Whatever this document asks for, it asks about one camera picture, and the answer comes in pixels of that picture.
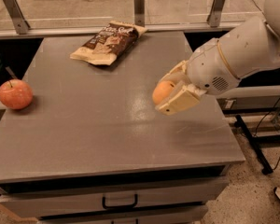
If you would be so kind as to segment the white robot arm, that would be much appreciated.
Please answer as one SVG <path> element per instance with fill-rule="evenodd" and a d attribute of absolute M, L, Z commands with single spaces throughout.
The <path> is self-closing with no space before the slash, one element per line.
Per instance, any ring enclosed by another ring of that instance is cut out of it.
<path fill-rule="evenodd" d="M 257 72 L 280 68 L 280 0 L 265 0 L 263 16 L 252 17 L 220 38 L 198 47 L 160 79 L 152 99 L 165 115 L 196 106 L 206 95 L 236 88 Z"/>

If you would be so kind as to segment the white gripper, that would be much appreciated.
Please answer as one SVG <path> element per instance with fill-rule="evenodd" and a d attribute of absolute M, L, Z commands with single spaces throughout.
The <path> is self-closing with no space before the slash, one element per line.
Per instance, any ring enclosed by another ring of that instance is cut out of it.
<path fill-rule="evenodd" d="M 178 63 L 161 81 L 172 81 L 175 88 L 155 108 L 164 115 L 173 115 L 196 106 L 206 91 L 219 95 L 237 87 L 240 79 L 229 67 L 219 40 L 212 38 L 194 50 L 189 64 Z"/>

